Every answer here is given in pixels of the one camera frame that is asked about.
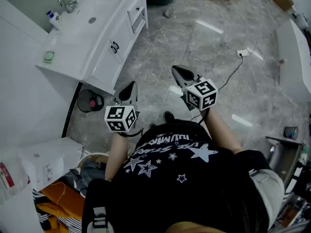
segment electrical outlet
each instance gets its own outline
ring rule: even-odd
[[[238,55],[242,54],[243,57],[249,55],[247,50],[238,50],[237,52],[238,52]]]

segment bathroom vanity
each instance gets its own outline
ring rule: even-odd
[[[114,94],[114,86],[142,28],[148,27],[146,0],[77,0],[63,12],[36,60],[46,68]],[[44,62],[53,52],[51,63]]]

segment red label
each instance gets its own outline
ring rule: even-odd
[[[1,172],[1,171],[2,171],[3,174],[4,174],[4,178],[6,179],[6,182],[7,182],[7,184],[9,185],[9,187],[14,186],[14,182],[13,182],[13,180],[12,180],[12,178],[11,178],[11,175],[10,175],[8,169],[6,169],[5,165],[4,165],[2,162],[0,163],[0,172]]]

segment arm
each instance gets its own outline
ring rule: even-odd
[[[106,166],[106,180],[111,181],[121,165],[127,160],[127,138],[113,133]]]
[[[219,147],[229,149],[234,154],[243,151],[234,133],[229,129],[226,123],[221,119],[221,117],[213,108],[210,108],[207,118],[204,122],[207,126],[211,138]]]

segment soap dispenser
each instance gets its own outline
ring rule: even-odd
[[[47,12],[47,15],[50,17],[50,23],[58,30],[61,30],[63,20],[61,19],[60,15],[57,12],[52,13],[51,10]]]

